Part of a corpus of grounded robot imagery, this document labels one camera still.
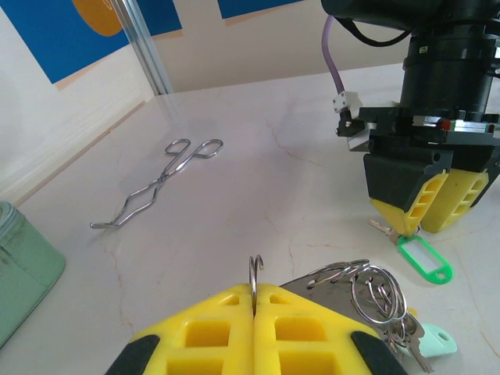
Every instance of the metal tongs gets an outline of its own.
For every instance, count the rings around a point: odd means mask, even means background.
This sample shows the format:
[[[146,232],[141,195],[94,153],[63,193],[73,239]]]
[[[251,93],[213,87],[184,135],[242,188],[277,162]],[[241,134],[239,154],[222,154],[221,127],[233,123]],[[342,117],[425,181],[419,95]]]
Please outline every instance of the metal tongs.
[[[184,147],[179,152],[172,151],[172,148],[174,148],[176,145],[180,145],[180,144],[183,144]],[[177,163],[177,161],[179,161],[179,159],[182,157],[182,155],[188,150],[190,145],[191,145],[191,141],[189,141],[188,139],[185,139],[185,138],[177,139],[177,140],[173,141],[170,145],[168,145],[165,148],[165,153],[169,156],[175,156],[175,157],[165,167],[162,174],[160,174],[158,178],[151,181],[146,186],[144,186],[144,187],[140,188],[139,190],[130,194],[127,197],[127,199],[125,199],[125,203],[123,204],[122,209],[120,210],[120,212],[118,212],[118,215],[116,215],[116,217],[113,220],[111,220],[109,223],[92,222],[91,228],[92,229],[116,229],[116,228],[120,228],[127,221],[132,219],[134,216],[136,216],[137,214],[139,214],[139,213],[145,211],[146,209],[148,209],[149,207],[151,207],[155,203],[156,196],[158,195],[158,191],[159,191],[159,189],[162,188],[165,181],[168,180],[169,178],[171,178],[172,176],[178,174],[179,172],[182,172],[184,170],[184,168],[186,168],[188,163],[191,161],[191,159],[193,159],[193,158],[210,159],[213,156],[217,155],[217,153],[219,153],[219,151],[224,146],[224,143],[220,139],[210,139],[208,141],[203,142],[186,159],[184,159],[183,162],[181,162],[177,167],[175,167],[173,170],[171,170],[173,168],[173,166],[175,165],[175,163]],[[210,146],[210,145],[219,145],[219,147],[217,147],[216,150],[213,152],[203,153],[202,152],[203,149]],[[148,203],[146,203],[145,205],[143,205],[142,207],[135,209],[134,211],[132,211],[131,213],[129,213],[128,215],[126,215],[124,218],[121,219],[121,217],[125,214],[129,203],[134,198],[144,194],[145,192],[149,191],[152,188],[155,188],[155,190],[153,191],[153,196],[152,196],[151,200]]]

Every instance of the blue poster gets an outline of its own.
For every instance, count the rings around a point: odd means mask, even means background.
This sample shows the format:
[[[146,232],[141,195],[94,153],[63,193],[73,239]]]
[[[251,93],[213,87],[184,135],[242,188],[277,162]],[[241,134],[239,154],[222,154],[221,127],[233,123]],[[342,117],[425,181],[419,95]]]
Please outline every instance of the blue poster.
[[[138,0],[150,33],[180,29],[173,0]],[[110,0],[0,0],[48,79],[55,83],[128,43]]]
[[[150,35],[180,30],[179,16],[173,0],[137,0]]]
[[[280,5],[300,2],[301,0],[245,0],[242,2],[235,0],[218,0],[220,14],[222,18],[231,18],[243,14],[257,12],[259,10],[270,9]]]

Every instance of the white table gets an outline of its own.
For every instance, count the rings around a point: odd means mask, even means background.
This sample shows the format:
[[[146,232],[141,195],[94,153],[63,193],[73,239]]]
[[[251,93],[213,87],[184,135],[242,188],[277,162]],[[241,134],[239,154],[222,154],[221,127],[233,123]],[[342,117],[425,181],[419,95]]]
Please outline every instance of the white table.
[[[343,77],[365,103],[399,98],[400,66]],[[363,155],[334,134],[333,97],[331,77],[320,74],[156,98],[43,187],[20,209],[67,266],[0,351],[0,373],[104,373],[132,333],[246,282],[248,257],[258,253],[259,280],[274,284],[369,258],[398,278],[421,322],[458,343],[458,353],[431,360],[436,374],[500,373],[500,184],[445,232],[424,234],[455,268],[450,284],[427,283],[366,224],[379,216]],[[89,229],[159,175],[163,149],[177,138],[225,146],[168,180],[125,227]],[[413,361],[405,366],[420,373]]]

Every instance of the white connector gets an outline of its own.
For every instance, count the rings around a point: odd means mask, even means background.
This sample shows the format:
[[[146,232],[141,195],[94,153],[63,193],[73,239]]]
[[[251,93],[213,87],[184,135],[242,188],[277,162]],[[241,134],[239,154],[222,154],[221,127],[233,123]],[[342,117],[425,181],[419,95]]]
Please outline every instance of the white connector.
[[[358,117],[361,107],[363,107],[363,104],[359,100],[358,93],[354,91],[343,91],[334,99],[335,112],[340,113],[348,109],[351,111],[353,119]]]

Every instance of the purple cable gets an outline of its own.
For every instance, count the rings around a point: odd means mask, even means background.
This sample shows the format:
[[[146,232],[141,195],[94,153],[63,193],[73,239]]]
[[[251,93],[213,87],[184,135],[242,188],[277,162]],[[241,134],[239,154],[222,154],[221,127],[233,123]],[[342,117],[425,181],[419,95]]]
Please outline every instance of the purple cable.
[[[337,88],[337,93],[343,92],[344,84],[342,83],[341,75],[338,73],[337,66],[335,66],[334,60],[331,58],[330,47],[328,47],[328,39],[330,38],[331,24],[334,22],[335,18],[333,16],[328,16],[323,28],[323,35],[321,36],[321,49],[323,50],[323,57],[327,63],[328,69],[330,70],[331,76],[334,79],[335,87]]]

